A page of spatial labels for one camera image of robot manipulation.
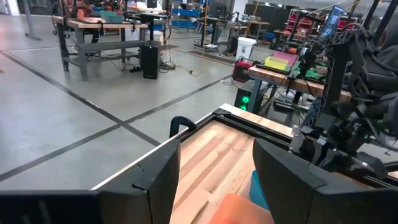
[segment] black pc tower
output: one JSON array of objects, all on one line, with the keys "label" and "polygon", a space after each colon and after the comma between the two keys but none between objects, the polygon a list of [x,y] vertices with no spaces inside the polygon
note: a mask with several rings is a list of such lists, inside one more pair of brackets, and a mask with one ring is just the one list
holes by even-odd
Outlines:
[{"label": "black pc tower", "polygon": [[141,47],[144,78],[157,79],[160,69],[160,42],[149,40]]},{"label": "black pc tower", "polygon": [[147,0],[147,8],[156,8],[157,7],[157,0]]},{"label": "black pc tower", "polygon": [[254,100],[254,109],[251,112],[254,114],[259,114],[261,110],[262,99],[264,98],[264,94],[266,94],[266,89],[261,88],[257,98],[250,99],[251,93],[253,91],[253,86],[254,80],[249,80],[238,88],[236,92],[234,106],[237,108],[241,108],[242,110],[247,110],[249,106],[249,101]]}]

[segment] monitor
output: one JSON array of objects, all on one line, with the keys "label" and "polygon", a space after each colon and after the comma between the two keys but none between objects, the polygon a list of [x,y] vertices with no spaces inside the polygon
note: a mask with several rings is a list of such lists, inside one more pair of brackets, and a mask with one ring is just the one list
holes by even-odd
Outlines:
[{"label": "monitor", "polygon": [[344,9],[338,6],[333,6],[330,11],[328,19],[325,21],[322,31],[320,32],[320,37],[325,39],[333,35],[337,29],[338,21],[340,17],[344,14]]}]

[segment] wooden tabletop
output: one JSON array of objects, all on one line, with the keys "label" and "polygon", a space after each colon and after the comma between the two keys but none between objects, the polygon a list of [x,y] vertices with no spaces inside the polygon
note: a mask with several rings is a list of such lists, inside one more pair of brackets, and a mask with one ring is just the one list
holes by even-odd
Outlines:
[{"label": "wooden tabletop", "polygon": [[151,8],[146,8],[146,7],[127,7],[127,10],[132,10],[132,11],[150,11],[150,12],[166,12],[166,10],[163,9],[151,9]]},{"label": "wooden tabletop", "polygon": [[[231,105],[224,104],[220,108],[273,129],[285,136],[293,136],[292,128],[283,124]],[[100,188],[119,174],[130,169],[178,135],[121,169],[93,187],[92,190]],[[254,170],[253,140],[254,137],[246,133],[217,121],[212,121],[182,143],[180,179],[174,200],[171,224],[207,224],[227,193],[233,192],[246,198],[249,197],[249,184]]]},{"label": "wooden tabletop", "polygon": [[[54,22],[63,23],[63,17],[61,16],[52,16],[52,20]],[[96,17],[86,17],[81,20],[90,23],[84,23],[73,19],[68,19],[67,26],[72,28],[80,28],[80,29],[99,29],[101,28],[101,24],[97,24],[97,22],[102,21],[103,27],[105,29],[132,28],[132,24],[130,24],[129,22],[124,22],[122,24],[107,24],[102,18],[96,18]],[[148,25],[146,24],[136,24],[136,28],[147,28],[147,27]]]},{"label": "wooden tabletop", "polygon": [[[277,73],[277,72],[273,72],[273,71],[269,71],[269,70],[265,70],[262,68],[251,67],[251,68],[249,68],[248,74],[252,75],[252,76],[261,77],[265,80],[269,80],[272,83],[277,83],[277,84],[281,83],[281,86],[284,86],[284,87],[287,87],[290,82],[286,78],[286,75]],[[310,82],[310,81],[307,81],[307,83],[311,89],[311,92],[315,96],[322,96],[324,85],[319,84],[319,83]],[[293,90],[310,93],[308,90],[307,84],[302,79],[294,80],[292,82],[290,88]],[[351,94],[347,91],[342,90],[341,95],[340,95],[340,100],[349,101],[350,99],[351,99]]]},{"label": "wooden tabletop", "polygon": [[[290,33],[283,32],[281,30],[274,30],[275,33],[282,34],[282,35],[290,35]],[[294,34],[295,37],[306,38],[305,35]]]},{"label": "wooden tabletop", "polygon": [[241,30],[241,29],[247,29],[249,28],[248,26],[236,26],[236,25],[229,25],[227,24],[226,27],[236,29],[236,30]]},{"label": "wooden tabletop", "polygon": [[247,21],[248,24],[260,24],[260,25],[270,25],[269,22],[262,22],[262,21]]}]

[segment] green led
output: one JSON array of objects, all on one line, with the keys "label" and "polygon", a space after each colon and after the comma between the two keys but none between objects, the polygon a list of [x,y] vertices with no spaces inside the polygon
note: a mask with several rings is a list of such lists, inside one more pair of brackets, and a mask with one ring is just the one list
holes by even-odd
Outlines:
[{"label": "green led", "polygon": [[248,96],[242,97],[242,102],[243,103],[249,103],[250,98]]}]

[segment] black metal frame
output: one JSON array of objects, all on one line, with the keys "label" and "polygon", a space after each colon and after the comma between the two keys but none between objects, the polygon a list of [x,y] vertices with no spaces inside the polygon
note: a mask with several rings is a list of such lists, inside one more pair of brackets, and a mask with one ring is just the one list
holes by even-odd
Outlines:
[{"label": "black metal frame", "polygon": [[201,121],[197,123],[190,122],[188,124],[184,121],[189,123],[189,120],[183,117],[179,117],[179,119],[173,119],[170,126],[170,136],[174,136],[178,133],[180,125],[188,126],[188,129],[186,131],[184,131],[181,135],[176,137],[176,139],[180,140],[181,142],[187,140],[189,137],[194,135],[197,131],[201,130],[201,128],[205,127],[207,124],[209,124],[212,121],[223,123],[227,126],[237,129],[238,131],[249,134],[255,138],[261,138],[266,141],[269,141],[286,151],[289,150],[289,145],[292,140],[288,136],[285,136],[281,133],[278,133],[264,126],[261,126],[260,124],[256,124],[240,116],[236,116],[231,112],[220,108],[218,108],[217,110],[212,112],[212,114],[210,114],[206,118],[203,118]]}]

